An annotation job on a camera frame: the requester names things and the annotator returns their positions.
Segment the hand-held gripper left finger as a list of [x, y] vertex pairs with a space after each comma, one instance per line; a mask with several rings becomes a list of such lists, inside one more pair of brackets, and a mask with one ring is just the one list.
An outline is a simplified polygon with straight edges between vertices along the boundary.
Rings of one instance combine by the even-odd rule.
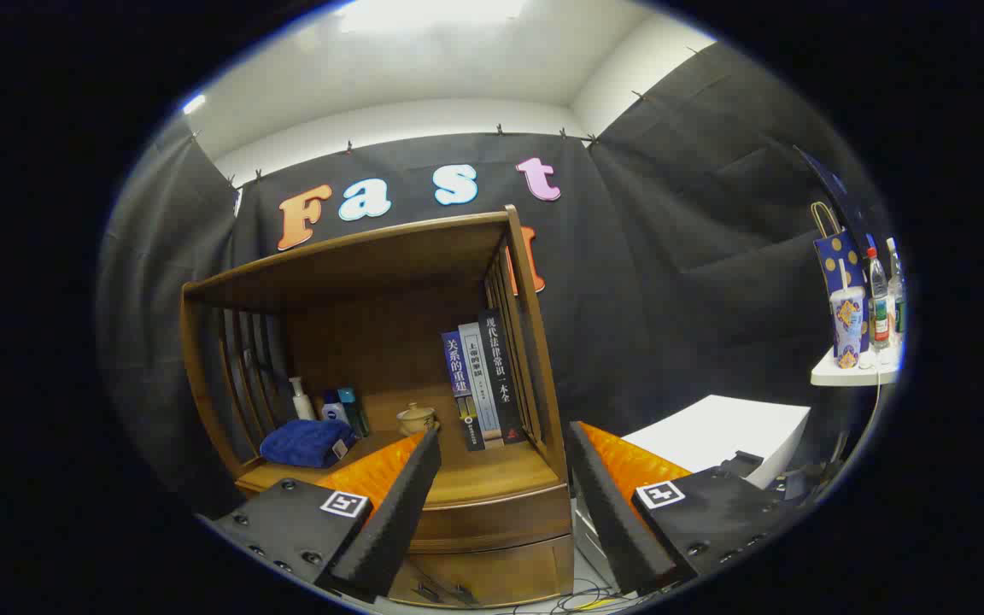
[[301, 587], [374, 603], [393, 585], [442, 462], [440, 428], [317, 483], [282, 477], [204, 528]]

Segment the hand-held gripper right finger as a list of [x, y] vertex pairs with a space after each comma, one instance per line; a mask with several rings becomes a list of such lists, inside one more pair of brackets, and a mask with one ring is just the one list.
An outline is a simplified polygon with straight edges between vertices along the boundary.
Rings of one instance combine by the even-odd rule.
[[714, 575], [789, 525], [790, 506], [743, 475], [746, 453], [691, 472], [582, 421], [564, 445], [584, 536], [622, 592]]

